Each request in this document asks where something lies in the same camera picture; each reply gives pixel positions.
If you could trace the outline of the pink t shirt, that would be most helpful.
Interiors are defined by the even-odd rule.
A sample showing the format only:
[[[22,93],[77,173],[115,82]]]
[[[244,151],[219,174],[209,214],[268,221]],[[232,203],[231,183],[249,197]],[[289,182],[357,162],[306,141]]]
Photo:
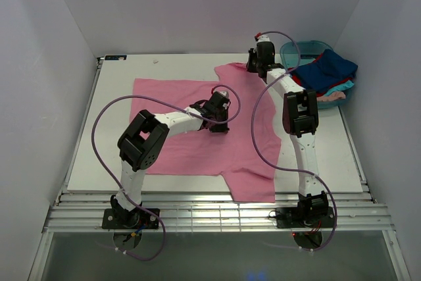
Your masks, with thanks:
[[[148,174],[221,175],[234,201],[275,201],[275,170],[281,149],[273,120],[276,108],[272,98],[259,94],[264,82],[247,72],[243,63],[230,63],[214,70],[220,84],[230,86],[238,97],[231,97],[229,132],[209,130],[172,136]]]

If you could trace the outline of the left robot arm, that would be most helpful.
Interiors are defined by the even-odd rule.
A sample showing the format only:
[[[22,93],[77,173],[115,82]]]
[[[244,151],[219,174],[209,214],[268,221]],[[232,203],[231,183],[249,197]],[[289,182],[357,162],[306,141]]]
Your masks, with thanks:
[[[228,125],[219,128],[215,122],[228,119],[229,106],[228,92],[216,91],[210,99],[200,100],[183,112],[138,112],[118,141],[122,188],[111,197],[111,208],[121,225],[133,227],[139,222],[142,211],[136,206],[141,205],[145,172],[158,159],[166,139],[202,129],[226,133]]]

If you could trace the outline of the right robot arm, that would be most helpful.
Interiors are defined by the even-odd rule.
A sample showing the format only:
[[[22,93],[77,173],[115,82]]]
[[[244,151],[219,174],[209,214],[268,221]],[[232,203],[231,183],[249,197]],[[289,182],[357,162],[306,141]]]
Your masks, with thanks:
[[[297,168],[282,171],[299,176],[296,207],[276,211],[276,219],[286,227],[317,225],[329,215],[328,191],[319,179],[315,133],[319,124],[316,92],[302,88],[275,61],[275,46],[266,34],[255,36],[256,46],[249,50],[247,71],[259,75],[267,89],[274,89],[283,100],[282,124],[290,136]]]

